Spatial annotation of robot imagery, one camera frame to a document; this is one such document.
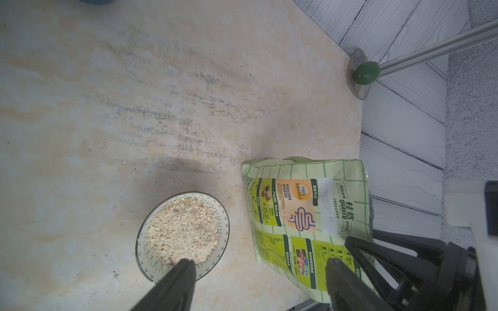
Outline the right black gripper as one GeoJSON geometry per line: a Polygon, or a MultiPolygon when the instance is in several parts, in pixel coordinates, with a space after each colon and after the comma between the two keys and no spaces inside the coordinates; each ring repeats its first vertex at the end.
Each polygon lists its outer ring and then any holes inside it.
{"type": "Polygon", "coordinates": [[[360,264],[379,298],[340,259],[326,265],[333,310],[486,310],[476,251],[434,238],[374,229],[373,238],[415,251],[409,255],[356,237],[346,249],[360,264]],[[393,288],[364,255],[372,256],[398,282],[393,288]]]}

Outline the white patterned breakfast bowl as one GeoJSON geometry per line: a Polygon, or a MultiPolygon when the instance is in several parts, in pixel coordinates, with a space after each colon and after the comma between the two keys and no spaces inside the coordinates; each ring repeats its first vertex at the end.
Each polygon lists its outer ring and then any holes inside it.
{"type": "Polygon", "coordinates": [[[148,278],[152,282],[161,281],[166,274],[171,271],[174,265],[170,266],[167,264],[163,264],[157,256],[155,256],[150,244],[149,244],[149,226],[151,225],[152,219],[156,216],[156,214],[162,210],[166,204],[179,199],[179,198],[198,198],[203,200],[204,203],[213,211],[215,218],[217,220],[217,234],[218,234],[218,243],[212,251],[211,255],[200,264],[195,263],[196,269],[196,280],[203,278],[205,275],[211,271],[216,264],[220,261],[220,258],[223,256],[225,252],[229,235],[230,235],[230,221],[226,210],[222,203],[220,203],[216,198],[205,194],[205,193],[196,193],[196,192],[186,192],[174,195],[161,204],[159,204],[154,210],[146,217],[143,222],[140,232],[137,236],[136,241],[136,260],[137,264],[143,273],[143,275],[148,278]]]}

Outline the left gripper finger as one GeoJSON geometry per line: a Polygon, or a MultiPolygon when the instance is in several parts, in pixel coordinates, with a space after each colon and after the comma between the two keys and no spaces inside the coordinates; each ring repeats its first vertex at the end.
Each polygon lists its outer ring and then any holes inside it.
{"type": "Polygon", "coordinates": [[[182,259],[132,310],[190,310],[195,282],[195,263],[192,260],[182,259]]]}

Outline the green oats bag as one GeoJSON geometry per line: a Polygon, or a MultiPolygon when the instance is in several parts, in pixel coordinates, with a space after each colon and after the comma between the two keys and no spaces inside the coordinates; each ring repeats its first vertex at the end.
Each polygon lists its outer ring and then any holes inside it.
{"type": "Polygon", "coordinates": [[[341,260],[369,283],[346,249],[348,237],[373,239],[368,175],[358,159],[303,157],[243,163],[243,185],[255,259],[319,303],[330,303],[329,259],[341,260]]]}

